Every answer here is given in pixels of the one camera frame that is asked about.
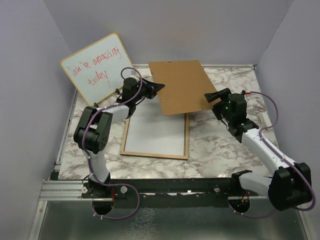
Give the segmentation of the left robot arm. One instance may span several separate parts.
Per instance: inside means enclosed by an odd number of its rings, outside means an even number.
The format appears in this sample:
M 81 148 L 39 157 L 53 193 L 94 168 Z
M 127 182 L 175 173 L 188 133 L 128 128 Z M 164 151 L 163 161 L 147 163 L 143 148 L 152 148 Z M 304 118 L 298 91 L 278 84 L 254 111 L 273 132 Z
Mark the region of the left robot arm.
M 97 196 L 106 197 L 111 190 L 111 175 L 106 167 L 104 149 L 112 124 L 130 118 L 141 101 L 152 100 L 164 87 L 163 83 L 128 77 L 123 81 L 122 93 L 113 105 L 101 108 L 88 106 L 83 110 L 73 140 L 88 162 L 87 188 Z

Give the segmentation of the brown backing board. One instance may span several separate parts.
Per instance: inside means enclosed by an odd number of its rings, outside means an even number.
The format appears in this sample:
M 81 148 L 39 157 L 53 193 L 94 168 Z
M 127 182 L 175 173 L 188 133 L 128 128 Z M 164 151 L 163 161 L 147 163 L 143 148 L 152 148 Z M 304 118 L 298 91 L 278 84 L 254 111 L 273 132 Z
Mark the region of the brown backing board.
M 150 61 L 152 80 L 165 87 L 157 92 L 165 116 L 211 110 L 205 94 L 217 90 L 198 60 Z

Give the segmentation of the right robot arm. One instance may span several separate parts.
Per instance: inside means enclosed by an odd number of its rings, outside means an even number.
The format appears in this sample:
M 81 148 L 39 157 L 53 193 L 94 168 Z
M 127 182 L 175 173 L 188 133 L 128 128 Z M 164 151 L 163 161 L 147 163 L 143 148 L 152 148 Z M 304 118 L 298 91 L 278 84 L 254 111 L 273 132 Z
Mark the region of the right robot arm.
M 229 189 L 240 196 L 253 191 L 267 197 L 278 211 L 296 209 L 310 211 L 317 202 L 312 188 L 311 169 L 297 163 L 277 149 L 259 128 L 247 117 L 246 95 L 250 92 L 231 93 L 229 88 L 204 95 L 208 103 L 214 103 L 212 112 L 228 132 L 247 146 L 266 166 L 272 177 L 259 176 L 249 170 L 234 173 Z

